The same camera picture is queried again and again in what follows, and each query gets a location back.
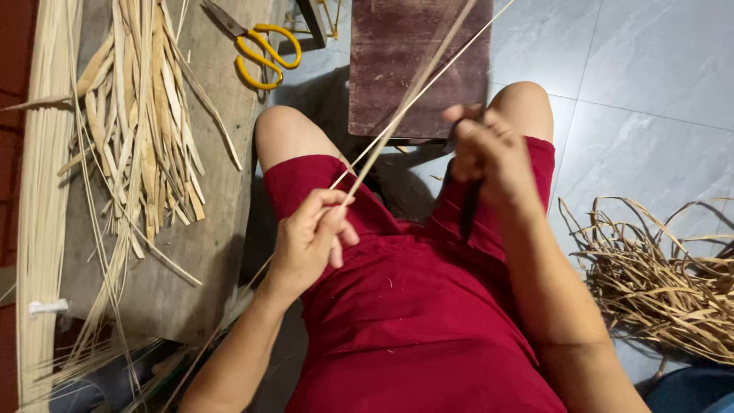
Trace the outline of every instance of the red clothing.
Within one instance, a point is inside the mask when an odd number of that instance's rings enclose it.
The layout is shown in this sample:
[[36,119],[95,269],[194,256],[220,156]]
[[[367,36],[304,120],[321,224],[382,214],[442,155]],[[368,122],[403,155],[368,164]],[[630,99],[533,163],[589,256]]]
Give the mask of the red clothing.
[[[547,206],[553,146],[528,138],[528,149]],[[345,170],[325,155],[268,170],[278,219]],[[439,206],[417,226],[361,186],[347,215],[361,242],[301,297],[308,352],[288,412],[565,411],[516,326],[493,211],[477,204],[462,218],[475,192],[447,174]]]

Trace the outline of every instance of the person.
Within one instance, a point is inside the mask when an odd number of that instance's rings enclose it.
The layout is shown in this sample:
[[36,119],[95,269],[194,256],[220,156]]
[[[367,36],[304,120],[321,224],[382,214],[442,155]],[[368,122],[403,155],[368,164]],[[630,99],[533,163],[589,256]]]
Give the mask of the person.
[[251,304],[184,394],[180,412],[240,412],[301,299],[308,351],[287,412],[648,412],[545,213],[553,114],[531,82],[454,106],[451,161],[422,225],[398,222],[324,132],[264,111],[258,158],[275,254]]

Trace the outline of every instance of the wooden board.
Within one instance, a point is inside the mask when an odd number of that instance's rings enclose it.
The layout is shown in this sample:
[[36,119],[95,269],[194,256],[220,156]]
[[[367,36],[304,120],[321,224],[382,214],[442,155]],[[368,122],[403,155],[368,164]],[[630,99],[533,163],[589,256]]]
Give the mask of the wooden board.
[[[85,3],[107,3],[86,1]],[[281,24],[283,0],[220,0],[217,2],[243,26],[275,22]],[[181,1],[168,1],[174,26],[178,23]],[[85,24],[97,29],[95,35],[82,34],[80,66],[83,68],[109,28],[109,13],[100,10],[97,21],[85,11]],[[163,228],[156,246],[182,268],[203,282],[193,287],[175,275],[154,256],[137,260],[131,254],[128,275],[120,301],[125,330],[187,343],[201,343],[209,336],[222,315],[222,307],[236,288],[243,255],[244,233],[250,208],[252,175],[252,131],[264,99],[244,86],[234,66],[237,48],[209,17],[198,1],[191,1],[181,31],[179,46],[191,51],[191,68],[199,79],[227,127],[244,170],[237,171],[228,154],[222,134],[212,117],[187,88],[192,134],[206,174],[199,178],[206,199],[206,218],[183,226],[178,221]],[[258,78],[257,65],[244,60],[249,73]],[[94,175],[95,199],[100,211],[106,197]],[[106,240],[107,251],[114,240]],[[94,250],[90,220],[81,179],[73,179],[69,192],[65,262],[61,296],[70,300],[70,313],[86,317],[102,285],[97,259],[87,261]]]
[[[430,59],[463,4],[457,0],[352,1],[350,134],[377,136],[388,125],[419,65]],[[493,0],[477,2],[442,62],[492,18],[492,8]],[[484,102],[489,46],[488,29],[413,105],[394,136],[448,137],[451,124],[440,118],[444,109]]]

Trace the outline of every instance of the right hand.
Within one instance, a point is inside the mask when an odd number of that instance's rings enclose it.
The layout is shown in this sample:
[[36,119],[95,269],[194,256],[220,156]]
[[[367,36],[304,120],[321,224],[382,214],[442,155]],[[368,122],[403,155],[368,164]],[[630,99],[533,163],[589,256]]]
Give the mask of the right hand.
[[346,206],[339,206],[345,199],[344,191],[312,190],[293,215],[280,221],[270,269],[258,291],[287,309],[319,279],[327,264],[334,268],[344,264],[341,244],[356,245],[360,240],[346,219]]
[[[474,119],[483,117],[484,123]],[[538,201],[528,148],[522,136],[493,109],[455,105],[443,113],[456,127],[456,159],[451,175],[458,182],[482,179],[482,199],[496,207]]]

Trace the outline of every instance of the scissors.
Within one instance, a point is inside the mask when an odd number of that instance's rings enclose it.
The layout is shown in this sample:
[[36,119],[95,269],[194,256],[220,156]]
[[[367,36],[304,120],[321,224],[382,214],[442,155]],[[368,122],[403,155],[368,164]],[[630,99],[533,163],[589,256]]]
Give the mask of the scissors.
[[[244,41],[242,41],[242,36],[250,36],[254,41],[260,44],[260,46],[263,47],[270,55],[273,57],[273,59],[280,63],[281,66],[283,66],[286,69],[295,69],[298,67],[298,64],[301,63],[301,45],[298,43],[298,39],[293,36],[287,29],[281,27],[281,26],[275,26],[274,24],[256,24],[254,29],[245,29],[244,27],[237,24],[237,22],[232,18],[232,16],[228,15],[227,12],[222,10],[221,7],[217,6],[216,4],[212,3],[209,0],[203,0],[204,6],[211,12],[211,14],[219,21],[222,26],[224,26],[229,32],[232,34],[233,37],[237,39],[237,46],[242,50],[243,53],[245,53],[249,58],[255,60],[256,62],[263,64],[269,68],[271,68],[275,73],[277,73],[277,80],[273,83],[260,83],[256,80],[254,80],[250,75],[247,73],[247,70],[244,68],[244,62],[242,61],[242,56],[238,56],[235,61],[237,63],[237,68],[239,69],[239,73],[244,77],[244,80],[250,84],[251,86],[262,89],[262,90],[271,90],[275,89],[278,85],[280,85],[281,82],[283,82],[283,72],[279,67],[277,67],[273,62],[266,59],[265,57],[261,56],[260,54],[255,53],[254,51],[250,50],[245,44]],[[283,36],[286,36],[288,40],[293,43],[294,48],[296,49],[296,59],[292,63],[288,63],[285,60],[283,60],[280,55],[273,50],[272,47],[268,44],[268,42],[263,39],[257,32],[278,32],[282,34]]]

